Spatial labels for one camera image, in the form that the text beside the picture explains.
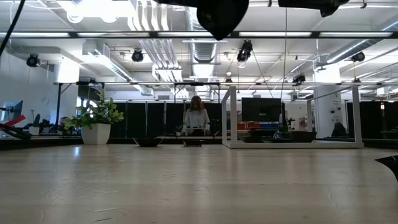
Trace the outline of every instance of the white sweater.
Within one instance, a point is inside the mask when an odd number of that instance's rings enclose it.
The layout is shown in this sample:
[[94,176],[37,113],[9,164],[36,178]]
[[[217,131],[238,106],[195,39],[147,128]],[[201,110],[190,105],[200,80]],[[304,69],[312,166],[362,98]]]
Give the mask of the white sweater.
[[207,115],[207,110],[188,110],[185,114],[185,122],[182,128],[182,132],[186,134],[191,134],[192,129],[187,129],[187,127],[205,128],[207,131],[210,130],[210,120]]

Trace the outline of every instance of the table surface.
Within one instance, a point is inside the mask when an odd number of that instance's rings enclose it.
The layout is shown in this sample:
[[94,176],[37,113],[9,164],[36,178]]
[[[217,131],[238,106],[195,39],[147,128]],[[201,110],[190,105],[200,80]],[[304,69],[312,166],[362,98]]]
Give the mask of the table surface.
[[132,144],[0,152],[0,220],[95,224],[397,223],[383,149]]

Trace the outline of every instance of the green leaves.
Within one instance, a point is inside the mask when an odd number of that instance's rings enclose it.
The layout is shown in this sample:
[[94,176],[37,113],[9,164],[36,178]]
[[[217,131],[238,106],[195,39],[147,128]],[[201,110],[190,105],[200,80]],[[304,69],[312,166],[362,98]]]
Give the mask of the green leaves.
[[65,129],[71,127],[89,127],[92,128],[92,124],[113,124],[124,119],[123,112],[116,110],[117,106],[113,103],[113,99],[110,98],[109,101],[105,101],[105,91],[101,90],[97,94],[99,96],[99,101],[93,101],[97,107],[87,103],[86,107],[79,106],[76,110],[81,111],[80,115],[73,116],[72,119],[67,119],[65,121]]

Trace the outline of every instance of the white planter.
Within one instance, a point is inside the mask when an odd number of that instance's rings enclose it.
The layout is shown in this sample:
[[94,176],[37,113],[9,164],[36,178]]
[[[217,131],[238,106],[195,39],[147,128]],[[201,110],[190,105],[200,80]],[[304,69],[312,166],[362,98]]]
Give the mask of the white planter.
[[106,144],[111,133],[110,124],[92,124],[93,129],[89,127],[81,128],[81,138],[85,144]]
[[29,128],[29,134],[31,134],[31,135],[39,135],[40,134],[40,128],[39,127],[30,127]]

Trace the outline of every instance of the black bowl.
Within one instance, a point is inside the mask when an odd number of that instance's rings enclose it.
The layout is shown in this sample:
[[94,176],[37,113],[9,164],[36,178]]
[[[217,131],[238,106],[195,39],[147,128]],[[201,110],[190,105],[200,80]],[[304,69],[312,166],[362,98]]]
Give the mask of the black bowl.
[[156,147],[163,139],[135,138],[134,141],[140,147]]

